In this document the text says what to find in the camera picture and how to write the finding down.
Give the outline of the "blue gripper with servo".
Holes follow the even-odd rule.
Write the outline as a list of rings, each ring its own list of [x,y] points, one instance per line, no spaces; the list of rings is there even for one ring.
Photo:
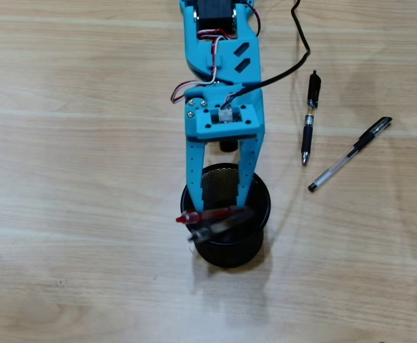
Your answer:
[[[263,93],[259,89],[234,99],[230,103],[232,120],[221,120],[226,117],[225,114],[219,114],[226,96],[239,89],[238,85],[215,84],[185,92],[188,100],[185,104],[186,183],[197,212],[204,209],[202,170],[205,143],[201,139],[241,139],[236,202],[243,207],[247,201],[263,143],[265,120]]]

